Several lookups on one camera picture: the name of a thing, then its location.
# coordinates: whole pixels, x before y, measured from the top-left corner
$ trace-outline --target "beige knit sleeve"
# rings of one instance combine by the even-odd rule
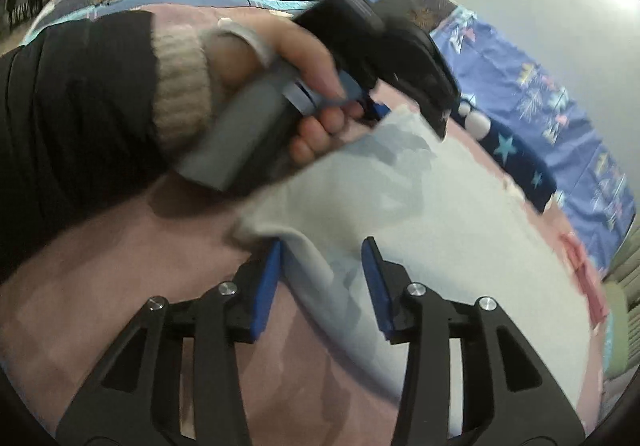
[[[172,26],[153,32],[151,41],[158,59],[153,120],[162,150],[172,155],[207,127],[223,89],[196,29]]]

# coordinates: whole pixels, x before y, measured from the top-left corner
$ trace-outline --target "black sleeve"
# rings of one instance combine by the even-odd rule
[[[151,20],[66,22],[0,59],[0,282],[55,233],[164,170]]]

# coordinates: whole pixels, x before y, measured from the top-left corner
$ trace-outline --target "metal screw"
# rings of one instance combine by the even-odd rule
[[[231,296],[238,292],[238,286],[233,282],[222,282],[218,290],[222,296]]]
[[[485,311],[494,311],[496,307],[498,307],[497,302],[491,298],[490,296],[484,296],[479,301],[481,309]]]
[[[160,311],[168,303],[168,300],[164,296],[152,296],[146,301],[146,306],[149,311]]]
[[[406,286],[406,291],[411,296],[423,296],[427,292],[427,288],[420,282],[414,282]]]

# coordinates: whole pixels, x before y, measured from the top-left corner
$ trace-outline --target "blue bedsheet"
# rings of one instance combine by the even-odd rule
[[[95,20],[112,13],[132,10],[150,4],[184,4],[187,6],[211,7],[211,8],[239,8],[254,7],[265,10],[277,10],[292,15],[300,11],[307,10],[315,4],[309,1],[275,1],[275,0],[113,0],[109,3],[98,6],[87,6],[66,14],[52,22],[41,23],[37,28],[32,29],[24,37],[21,44],[27,45],[31,40],[47,26],[69,22],[70,20],[91,19]]]
[[[626,175],[567,90],[465,8],[431,33],[463,98],[519,135],[548,165],[556,199],[606,270],[636,213]]]

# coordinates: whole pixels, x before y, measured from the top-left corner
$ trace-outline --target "green object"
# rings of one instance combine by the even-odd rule
[[[629,334],[629,315],[627,312],[625,293],[616,282],[603,284],[607,302],[609,303],[609,317],[607,317],[607,334],[604,346],[604,374],[606,379],[617,378],[624,374],[631,366],[629,353],[631,337]],[[640,336],[636,338],[640,348]]]
[[[640,301],[640,221],[638,217],[613,257],[607,280],[614,280],[620,285],[630,307]]]
[[[640,363],[640,305],[629,311],[629,366]]]

